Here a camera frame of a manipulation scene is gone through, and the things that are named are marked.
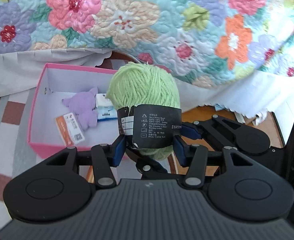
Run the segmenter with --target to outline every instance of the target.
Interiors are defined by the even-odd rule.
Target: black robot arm
[[[215,150],[174,136],[186,175],[169,174],[126,148],[123,135],[111,145],[85,152],[70,147],[44,160],[5,187],[13,220],[0,240],[294,240],[287,222],[294,223],[294,126],[284,148],[270,147],[258,129],[216,115],[183,123],[181,134]],[[125,151],[142,179],[117,185],[110,167]],[[93,165],[95,183],[78,175],[80,165]],[[208,165],[219,166],[214,176],[205,176]]]

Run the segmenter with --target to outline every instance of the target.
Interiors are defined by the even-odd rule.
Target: orange flower
[[[234,68],[234,61],[247,62],[247,44],[252,40],[250,28],[243,28],[243,16],[235,15],[233,18],[226,18],[227,36],[222,36],[215,53],[220,58],[228,58],[228,68]]]

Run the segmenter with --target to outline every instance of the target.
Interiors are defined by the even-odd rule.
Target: wooden floor
[[[213,114],[218,114],[220,116],[235,120],[235,115],[233,112],[229,112],[227,110],[221,110],[216,112],[214,107],[212,106],[202,106],[202,107],[197,107],[195,109],[192,109],[188,112],[183,113],[182,121],[183,122],[205,121],[210,119]],[[269,136],[271,141],[271,146],[279,147],[279,148],[283,147],[276,123],[270,113],[268,114],[267,119],[264,122],[262,122],[260,125],[258,125],[256,128],[264,131]],[[185,137],[183,139],[188,144],[198,143],[208,147],[209,150],[212,150],[212,148],[204,140],[191,140]],[[182,168],[179,165],[178,161],[176,162],[177,162],[179,174],[185,174],[188,168]],[[206,174],[210,176],[216,171],[216,169],[217,167],[208,166]]]

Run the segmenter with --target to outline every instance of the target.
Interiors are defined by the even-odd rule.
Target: cream flower
[[[192,84],[201,88],[212,88],[215,84],[208,76],[200,76],[196,78]]]
[[[64,35],[57,34],[52,37],[50,43],[36,42],[32,45],[31,50],[40,49],[66,49],[67,40]]]
[[[191,69],[201,70],[208,66],[204,57],[213,54],[212,45],[194,39],[181,29],[177,31],[176,38],[166,35],[159,37],[162,53],[157,58],[158,63],[171,68],[179,76],[188,74]]]
[[[149,28],[159,19],[158,5],[147,1],[104,0],[101,10],[92,15],[91,35],[113,37],[115,45],[131,49],[137,41],[156,42],[157,33]]]

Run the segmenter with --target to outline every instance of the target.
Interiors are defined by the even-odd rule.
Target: orange tag
[[[65,146],[76,145],[85,140],[73,113],[56,117],[55,121]]]

